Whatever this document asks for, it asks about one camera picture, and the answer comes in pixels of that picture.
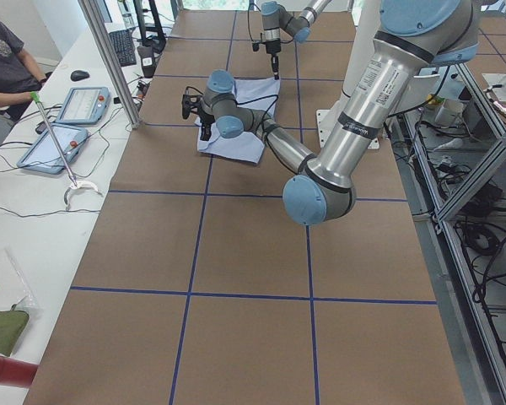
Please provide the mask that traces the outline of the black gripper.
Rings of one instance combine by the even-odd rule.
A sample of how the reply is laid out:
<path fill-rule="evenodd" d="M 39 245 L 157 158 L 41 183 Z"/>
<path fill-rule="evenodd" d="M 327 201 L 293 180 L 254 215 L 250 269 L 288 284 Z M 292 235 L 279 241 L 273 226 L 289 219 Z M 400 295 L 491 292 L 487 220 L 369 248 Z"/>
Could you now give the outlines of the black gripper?
<path fill-rule="evenodd" d="M 264 46 L 266 48 L 266 53 L 271 55 L 271 68 L 273 77 L 275 80 L 280 79 L 279 75 L 279 57 L 278 53 L 281 51 L 281 41 L 280 40 L 265 40 Z"/>
<path fill-rule="evenodd" d="M 201 102 L 197 108 L 197 114 L 201 123 L 201 141 L 209 141 L 212 136 L 212 124 L 215 123 L 215 117 L 210 108 Z"/>

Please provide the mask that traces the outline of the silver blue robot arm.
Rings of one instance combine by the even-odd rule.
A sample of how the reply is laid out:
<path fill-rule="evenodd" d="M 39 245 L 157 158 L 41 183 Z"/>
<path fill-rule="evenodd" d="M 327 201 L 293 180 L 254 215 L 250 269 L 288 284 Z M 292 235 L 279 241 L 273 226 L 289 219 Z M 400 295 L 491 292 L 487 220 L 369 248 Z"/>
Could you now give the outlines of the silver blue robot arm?
<path fill-rule="evenodd" d="M 351 174 L 395 109 L 410 80 L 426 67 L 466 62 L 476 55 L 480 1 L 383 1 L 374 53 L 313 154 L 262 110 L 238 105 L 234 78 L 215 70 L 194 103 L 202 133 L 214 124 L 222 138 L 254 133 L 294 173 L 283 188 L 288 216 L 302 225 L 346 215 L 356 199 Z"/>
<path fill-rule="evenodd" d="M 294 17 L 282 4 L 268 1 L 261 5 L 262 32 L 259 44 L 270 56 L 271 69 L 276 80 L 279 76 L 279 57 L 282 50 L 281 30 L 290 35 L 292 41 L 305 42 L 310 35 L 310 27 L 330 3 L 329 0 L 311 1 Z"/>

